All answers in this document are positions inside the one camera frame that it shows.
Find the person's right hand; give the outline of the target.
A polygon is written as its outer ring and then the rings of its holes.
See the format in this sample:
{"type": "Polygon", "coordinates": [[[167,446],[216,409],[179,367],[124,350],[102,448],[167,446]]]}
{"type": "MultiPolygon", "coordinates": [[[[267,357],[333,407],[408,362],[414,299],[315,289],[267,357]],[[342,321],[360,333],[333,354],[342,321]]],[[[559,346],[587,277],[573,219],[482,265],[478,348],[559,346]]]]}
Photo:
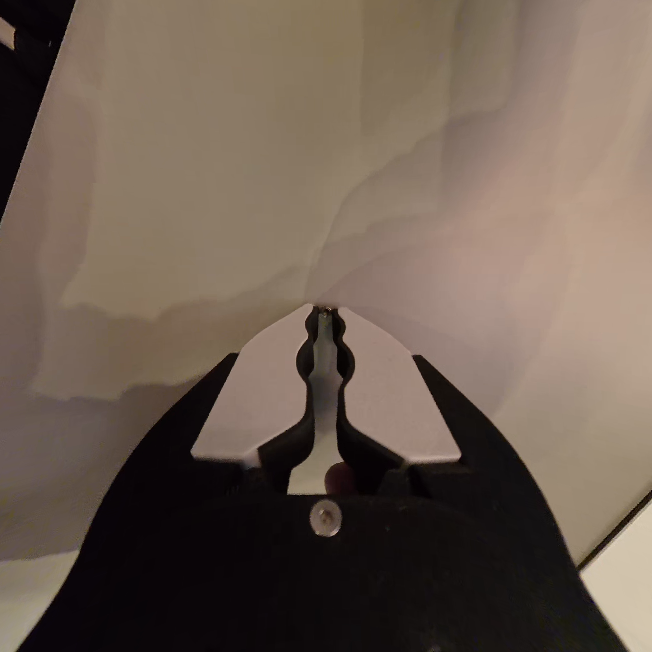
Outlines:
{"type": "Polygon", "coordinates": [[[341,461],[329,468],[324,478],[327,495],[355,495],[357,482],[354,470],[341,461]]]}

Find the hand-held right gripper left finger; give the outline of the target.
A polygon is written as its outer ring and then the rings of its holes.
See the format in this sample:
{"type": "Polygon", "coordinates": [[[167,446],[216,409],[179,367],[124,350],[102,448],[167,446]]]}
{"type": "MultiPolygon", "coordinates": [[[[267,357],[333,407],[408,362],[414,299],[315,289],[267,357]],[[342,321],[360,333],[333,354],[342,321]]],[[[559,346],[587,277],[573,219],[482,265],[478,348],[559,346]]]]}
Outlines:
{"type": "Polygon", "coordinates": [[[258,469],[275,491],[288,491],[314,447],[319,315],[303,305],[244,345],[191,449],[195,460],[258,469]]]}

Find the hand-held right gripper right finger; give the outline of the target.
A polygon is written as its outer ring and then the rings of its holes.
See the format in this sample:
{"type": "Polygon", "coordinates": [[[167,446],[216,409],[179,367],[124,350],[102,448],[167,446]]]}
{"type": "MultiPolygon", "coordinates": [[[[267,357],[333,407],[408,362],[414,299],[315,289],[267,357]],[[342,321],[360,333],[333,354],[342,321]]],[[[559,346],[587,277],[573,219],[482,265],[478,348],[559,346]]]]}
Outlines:
{"type": "Polygon", "coordinates": [[[354,313],[332,314],[337,370],[337,444],[357,491],[375,493],[388,472],[457,464],[461,451],[414,356],[354,313]]]}

